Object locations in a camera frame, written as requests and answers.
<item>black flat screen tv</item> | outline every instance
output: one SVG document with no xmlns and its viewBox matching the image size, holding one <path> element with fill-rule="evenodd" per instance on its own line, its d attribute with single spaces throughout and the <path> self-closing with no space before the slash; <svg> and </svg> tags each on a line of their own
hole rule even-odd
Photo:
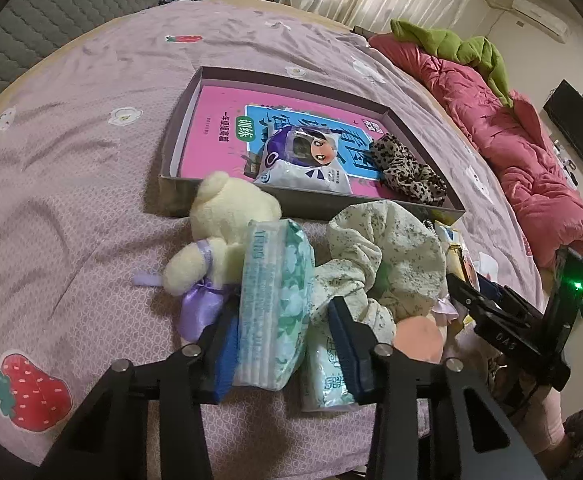
<svg viewBox="0 0 583 480">
<path fill-rule="evenodd" d="M 543 108 L 583 160 L 583 96 L 563 79 Z"/>
</svg>

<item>air conditioner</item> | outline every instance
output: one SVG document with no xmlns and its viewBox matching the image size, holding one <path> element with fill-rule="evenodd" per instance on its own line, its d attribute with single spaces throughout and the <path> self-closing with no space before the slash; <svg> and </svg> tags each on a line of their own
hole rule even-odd
<svg viewBox="0 0 583 480">
<path fill-rule="evenodd" d="M 565 43 L 569 28 L 558 16 L 527 0 L 514 0 L 511 6 L 513 10 L 524 17 L 542 25 L 546 29 L 545 32 L 550 33 L 550 36 L 555 38 L 555 40 Z"/>
</svg>

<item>beige wall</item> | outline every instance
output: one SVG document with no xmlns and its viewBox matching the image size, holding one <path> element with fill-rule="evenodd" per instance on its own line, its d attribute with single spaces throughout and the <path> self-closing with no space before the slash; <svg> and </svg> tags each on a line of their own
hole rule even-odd
<svg viewBox="0 0 583 480">
<path fill-rule="evenodd" d="M 495 0 L 508 5 L 512 0 Z M 558 43 L 535 26 L 510 12 L 498 12 L 486 7 L 484 0 L 473 0 L 459 21 L 456 31 L 464 36 L 487 34 L 505 58 L 510 86 L 528 95 L 538 110 L 550 92 L 566 79 L 583 94 L 583 22 L 575 12 L 563 13 L 541 0 L 532 0 L 561 17 L 570 27 L 567 42 Z M 551 136 L 560 138 L 556 127 L 544 112 L 540 114 Z M 576 176 L 583 197 L 583 164 Z M 577 324 L 567 345 L 567 357 L 572 365 L 572 377 L 563 391 L 563 416 L 583 407 L 583 320 Z"/>
</svg>

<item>person's foot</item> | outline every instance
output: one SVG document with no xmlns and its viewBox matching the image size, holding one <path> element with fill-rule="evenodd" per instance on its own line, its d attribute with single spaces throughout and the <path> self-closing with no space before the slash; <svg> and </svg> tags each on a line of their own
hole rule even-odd
<svg viewBox="0 0 583 480">
<path fill-rule="evenodd" d="M 583 468 L 583 409 L 567 418 L 565 432 L 572 443 L 571 457 L 552 480 L 572 480 Z"/>
</svg>

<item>teddy bear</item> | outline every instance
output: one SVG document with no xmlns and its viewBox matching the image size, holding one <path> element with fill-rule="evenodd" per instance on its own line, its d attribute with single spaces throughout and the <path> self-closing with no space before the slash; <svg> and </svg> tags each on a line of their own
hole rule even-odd
<svg viewBox="0 0 583 480">
<path fill-rule="evenodd" d="M 183 344 L 196 342 L 228 297 L 239 292 L 249 222 L 279 220 L 281 215 L 272 195 L 224 171 L 200 183 L 190 211 L 194 241 L 162 272 L 164 290 L 183 296 L 178 322 Z"/>
</svg>

